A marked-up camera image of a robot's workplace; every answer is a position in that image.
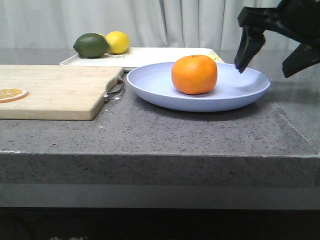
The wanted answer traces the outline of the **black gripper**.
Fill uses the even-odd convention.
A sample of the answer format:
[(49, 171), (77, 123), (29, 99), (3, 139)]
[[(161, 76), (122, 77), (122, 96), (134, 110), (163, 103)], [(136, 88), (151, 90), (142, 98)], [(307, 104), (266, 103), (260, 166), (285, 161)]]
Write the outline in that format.
[(244, 7), (238, 15), (242, 34), (234, 59), (243, 73), (264, 46), (264, 31), (279, 33), (301, 44), (284, 60), (285, 78), (320, 63), (320, 2), (318, 0), (282, 0), (277, 7)]

